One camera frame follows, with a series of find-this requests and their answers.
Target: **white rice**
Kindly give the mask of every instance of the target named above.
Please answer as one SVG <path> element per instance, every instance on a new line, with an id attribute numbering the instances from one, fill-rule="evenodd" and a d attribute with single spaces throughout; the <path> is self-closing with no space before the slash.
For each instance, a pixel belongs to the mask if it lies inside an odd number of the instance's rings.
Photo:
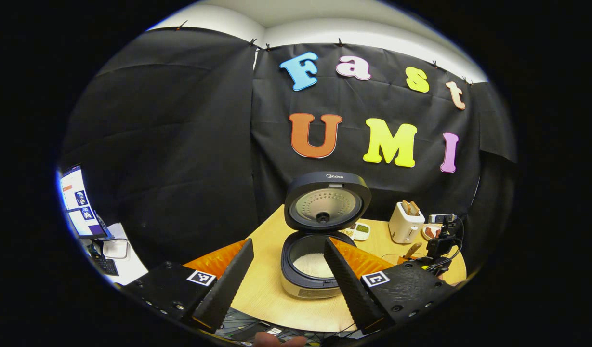
<path id="1" fill-rule="evenodd" d="M 328 266 L 324 253 L 310 253 L 294 261 L 294 266 L 301 272 L 314 277 L 334 277 Z"/>

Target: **rice cooker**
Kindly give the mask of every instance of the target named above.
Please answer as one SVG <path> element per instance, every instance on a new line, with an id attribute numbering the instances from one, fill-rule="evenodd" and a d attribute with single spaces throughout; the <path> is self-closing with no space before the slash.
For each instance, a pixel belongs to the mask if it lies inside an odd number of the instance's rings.
<path id="1" fill-rule="evenodd" d="M 319 253 L 324 253 L 326 237 L 355 246 L 348 235 L 338 230 L 358 220 L 370 200 L 366 183 L 352 173 L 311 172 L 291 182 L 285 198 L 285 222 L 297 231 L 287 237 L 281 252 L 281 284 L 286 292 L 302 299 L 331 298 L 341 294 L 333 276 L 305 273 L 298 270 L 294 262 L 300 262 L 298 259 L 305 255 L 320 261 Z M 325 260 L 322 262 L 317 264 L 327 266 Z"/>

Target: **letter f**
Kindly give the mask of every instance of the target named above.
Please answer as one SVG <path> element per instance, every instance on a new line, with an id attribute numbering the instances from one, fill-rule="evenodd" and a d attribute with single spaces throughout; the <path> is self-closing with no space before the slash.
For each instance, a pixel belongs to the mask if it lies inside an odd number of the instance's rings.
<path id="1" fill-rule="evenodd" d="M 317 54 L 307 52 L 288 61 L 284 61 L 279 65 L 280 68 L 284 68 L 289 72 L 289 76 L 294 81 L 293 88 L 296 92 L 317 83 L 315 77 L 310 77 L 307 74 L 307 72 L 311 72 L 312 74 L 317 73 L 317 67 L 312 62 L 316 59 Z"/>

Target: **monitor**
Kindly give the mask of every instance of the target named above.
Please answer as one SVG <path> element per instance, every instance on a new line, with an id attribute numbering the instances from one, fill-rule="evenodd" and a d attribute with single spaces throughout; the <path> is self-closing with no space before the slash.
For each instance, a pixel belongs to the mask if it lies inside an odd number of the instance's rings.
<path id="1" fill-rule="evenodd" d="M 74 165 L 60 174 L 60 196 L 69 226 L 80 239 L 108 239 L 109 231 L 88 198 L 82 166 Z"/>

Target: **plate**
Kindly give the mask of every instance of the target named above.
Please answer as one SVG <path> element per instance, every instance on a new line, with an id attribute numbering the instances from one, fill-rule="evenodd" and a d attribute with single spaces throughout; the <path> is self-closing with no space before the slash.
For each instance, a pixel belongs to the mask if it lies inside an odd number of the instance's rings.
<path id="1" fill-rule="evenodd" d="M 435 239 L 434 237 L 430 237 L 426 234 L 426 228 L 430 228 L 433 235 L 437 234 L 438 230 L 441 230 L 441 226 L 439 224 L 425 224 L 422 226 L 422 237 L 426 240 Z"/>
<path id="2" fill-rule="evenodd" d="M 371 233 L 371 227 L 368 224 L 355 222 L 347 229 L 339 230 L 340 233 L 344 233 L 355 241 L 364 241 L 368 239 Z"/>

